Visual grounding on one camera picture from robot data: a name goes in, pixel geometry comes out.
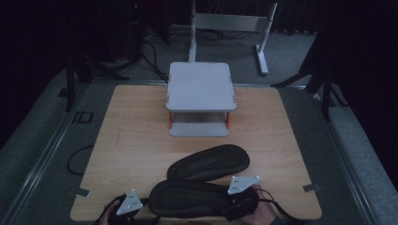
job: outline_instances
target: gray carpet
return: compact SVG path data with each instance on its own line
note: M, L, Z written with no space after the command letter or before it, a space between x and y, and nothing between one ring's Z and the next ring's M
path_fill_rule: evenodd
M256 59L253 57L253 46L259 38L259 35L253 34L244 39L217 42L199 40L197 61L229 64L234 83L277 83L294 75L299 70L303 57L314 40L314 36L306 34L297 34L291 37L286 34L271 34L266 46L269 74L263 76L259 73ZM187 61L189 40L189 36L175 36L171 38L171 46L166 46L156 37L148 39L156 47L160 70L168 72L170 63ZM145 45L144 54L153 62L154 53L149 45ZM129 82L124 83L139 83L142 80L145 80L144 83L147 80L159 81L159 77L148 68L149 64L141 60L138 66L122 71L123 75L131 78ZM70 190L80 185L82 177L70 174L66 169L66 164L74 151L94 144L113 89L117 83L121 83L109 79L101 72L93 72L97 79L87 87L83 98L74 109L75 112L94 113L93 122L77 124L71 123L71 119L67 122L66 132L60 139L60 143L57 144L56 152L51 157L47 170L39 178L40 182L35 192L22 202L21 213L16 217L14 224L83 224L69 218L70 208L74 201ZM294 85L305 85L308 79L309 77L304 78ZM3 209L8 209L13 200L18 197L24 179L34 168L40 154L46 149L47 142L58 128L60 121L62 122L67 116L72 118L74 115L64 112L66 100L57 96L59 89L65 87L64 80L65 72L54 78L31 113L0 151L0 207ZM77 86L79 90L85 90L84 84L77 83ZM329 136L328 125L319 115L317 101L308 96L305 91L297 89L281 89L281 95L308 172L313 183L321 187L316 194L323 210L323 216L314 224L364 224L355 199L352 197L350 186L346 183L339 165L339 159L335 156L335 144ZM349 111L347 108L338 110L343 114L346 110ZM342 119L346 119L346 117L341 114L332 111L331 118L332 121L339 121L338 123L333 122L333 125L340 133L350 132L349 128L358 130L358 127L355 126L344 127L347 123ZM346 145L346 148L358 149L356 144L363 146L363 133L348 135L348 137L351 139L348 141L351 145ZM82 172L89 156L89 149L76 155L72 162L73 169ZM374 168L377 166L379 164L375 161ZM360 165L354 167L360 173ZM384 178L377 181L378 184L372 185L375 192L380 193L378 192L380 191L379 186L380 183L384 184ZM381 208L380 204L374 203L373 208L379 224L394 224L397 221L392 216L391 209L397 203L396 191L393 192L390 188L385 191L387 192L380 193L380 195L385 197L384 194L389 194L387 196L391 196L393 202ZM375 201L381 199L381 197L373 198ZM5 210L1 210L0 216L4 215Z

